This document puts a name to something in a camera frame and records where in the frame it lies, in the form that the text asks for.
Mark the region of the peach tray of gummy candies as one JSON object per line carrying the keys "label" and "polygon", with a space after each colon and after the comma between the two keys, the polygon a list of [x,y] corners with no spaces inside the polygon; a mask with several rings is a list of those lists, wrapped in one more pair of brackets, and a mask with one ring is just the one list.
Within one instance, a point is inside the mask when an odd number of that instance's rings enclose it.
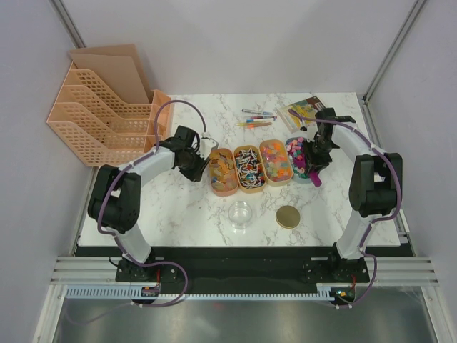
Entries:
{"label": "peach tray of gummy candies", "polygon": [[211,189],[219,197],[227,197],[238,190],[238,175],[235,160],[230,149],[213,150],[209,161]]}

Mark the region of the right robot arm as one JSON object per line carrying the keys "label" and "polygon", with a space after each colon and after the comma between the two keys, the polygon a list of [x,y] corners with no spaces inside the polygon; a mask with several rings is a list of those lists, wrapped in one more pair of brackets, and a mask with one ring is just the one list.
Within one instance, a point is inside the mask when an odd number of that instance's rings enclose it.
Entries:
{"label": "right robot arm", "polygon": [[364,257],[366,244],[376,222],[392,220],[402,200],[403,160],[387,153],[369,140],[351,116],[337,116],[333,108],[318,111],[312,121],[317,132],[303,143],[305,174],[317,182],[321,171],[332,162],[331,151],[340,149],[353,163],[348,190],[352,208],[346,228],[335,243],[337,257],[327,263],[327,272],[335,281],[343,281],[353,272],[350,260]]}

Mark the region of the gold metal lid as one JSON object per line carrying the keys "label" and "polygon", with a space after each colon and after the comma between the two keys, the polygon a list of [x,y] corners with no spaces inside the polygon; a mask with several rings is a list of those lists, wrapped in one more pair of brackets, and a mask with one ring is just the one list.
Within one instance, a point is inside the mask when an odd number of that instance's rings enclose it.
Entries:
{"label": "gold metal lid", "polygon": [[301,221],[299,210],[290,205],[280,207],[276,211],[275,218],[277,223],[285,229],[294,229],[300,224]]}

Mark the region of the magenta plastic scoop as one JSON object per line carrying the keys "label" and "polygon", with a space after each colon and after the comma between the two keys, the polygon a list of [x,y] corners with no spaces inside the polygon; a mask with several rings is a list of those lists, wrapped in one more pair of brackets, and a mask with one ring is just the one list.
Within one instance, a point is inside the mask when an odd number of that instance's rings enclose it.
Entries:
{"label": "magenta plastic scoop", "polygon": [[311,166],[307,158],[304,158],[304,174],[311,180],[315,187],[320,187],[322,185],[318,172]]}

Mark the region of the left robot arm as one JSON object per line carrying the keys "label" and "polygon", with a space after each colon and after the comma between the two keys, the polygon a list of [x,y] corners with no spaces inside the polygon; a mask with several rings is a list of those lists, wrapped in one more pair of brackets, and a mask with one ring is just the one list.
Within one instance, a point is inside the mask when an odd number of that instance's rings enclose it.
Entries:
{"label": "left robot arm", "polygon": [[133,262],[131,271],[141,281],[156,275],[156,263],[149,259],[151,246],[141,233],[138,219],[141,190],[155,177],[178,169],[188,180],[201,181],[210,154],[219,143],[206,132],[179,126],[175,134],[159,141],[147,154],[123,166],[99,168],[91,191],[88,216],[96,221],[100,234],[113,237],[124,259]]}

